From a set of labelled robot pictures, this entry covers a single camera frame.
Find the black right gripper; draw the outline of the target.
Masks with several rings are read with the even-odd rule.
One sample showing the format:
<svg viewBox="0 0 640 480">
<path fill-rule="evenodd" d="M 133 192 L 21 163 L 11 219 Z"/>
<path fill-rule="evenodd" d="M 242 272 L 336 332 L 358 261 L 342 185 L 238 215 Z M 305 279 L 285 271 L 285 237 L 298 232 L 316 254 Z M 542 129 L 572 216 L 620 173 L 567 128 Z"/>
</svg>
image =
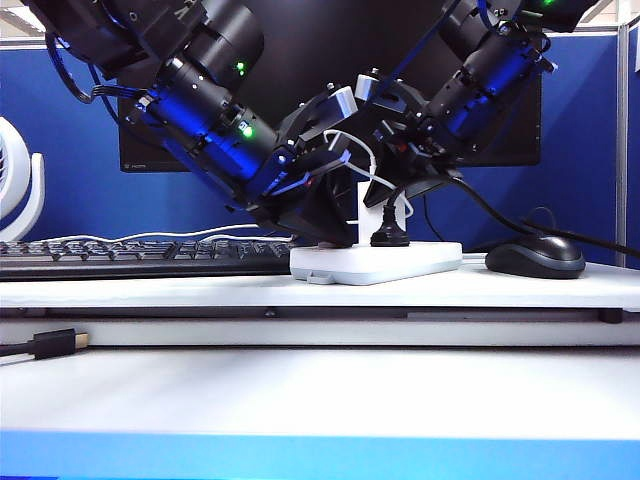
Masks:
<svg viewBox="0 0 640 480">
<path fill-rule="evenodd" d="M 453 101 L 449 86 L 427 100 L 406 82 L 378 79 L 372 87 L 372 105 L 381 114 L 375 131 L 383 148 L 377 173 L 402 184 L 389 188 L 374 182 L 363 200 L 366 207 L 386 202 L 399 187 L 412 199 L 450 179 L 463 179 L 456 169 L 460 106 Z"/>
</svg>

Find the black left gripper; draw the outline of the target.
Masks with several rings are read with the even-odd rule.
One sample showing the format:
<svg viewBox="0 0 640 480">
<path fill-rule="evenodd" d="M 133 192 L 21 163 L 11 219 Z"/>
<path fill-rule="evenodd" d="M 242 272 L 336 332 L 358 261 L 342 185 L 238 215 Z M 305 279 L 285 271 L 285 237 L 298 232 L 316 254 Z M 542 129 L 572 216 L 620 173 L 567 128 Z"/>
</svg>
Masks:
<svg viewBox="0 0 640 480">
<path fill-rule="evenodd" d="M 303 173 L 316 170 L 318 160 L 304 160 L 308 144 L 349 116 L 349 92 L 322 92 L 288 115 L 277 130 L 275 146 L 266 162 L 245 186 L 247 200 L 258 203 L 297 181 Z M 313 179 L 304 201 L 254 204 L 252 217 L 263 227 L 318 243 L 349 246 L 355 239 L 355 230 L 348 224 L 354 202 L 351 174 L 332 172 Z"/>
</svg>

